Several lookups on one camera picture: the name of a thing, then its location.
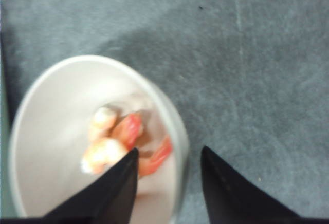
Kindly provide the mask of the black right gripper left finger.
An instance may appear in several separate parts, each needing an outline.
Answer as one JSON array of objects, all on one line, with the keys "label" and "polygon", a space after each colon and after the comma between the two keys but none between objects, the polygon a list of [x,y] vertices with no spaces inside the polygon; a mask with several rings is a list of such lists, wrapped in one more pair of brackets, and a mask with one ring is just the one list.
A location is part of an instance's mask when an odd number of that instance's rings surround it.
[{"label": "black right gripper left finger", "polygon": [[129,223],[137,192],[138,150],[42,218],[42,223]]}]

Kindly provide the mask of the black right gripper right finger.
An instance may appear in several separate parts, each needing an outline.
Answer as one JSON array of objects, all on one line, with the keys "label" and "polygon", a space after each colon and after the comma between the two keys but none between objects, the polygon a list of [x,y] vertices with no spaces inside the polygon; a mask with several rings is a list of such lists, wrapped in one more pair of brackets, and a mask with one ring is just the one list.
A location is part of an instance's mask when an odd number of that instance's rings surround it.
[{"label": "black right gripper right finger", "polygon": [[248,181],[207,146],[202,149],[200,164],[210,223],[303,221],[303,217]]}]

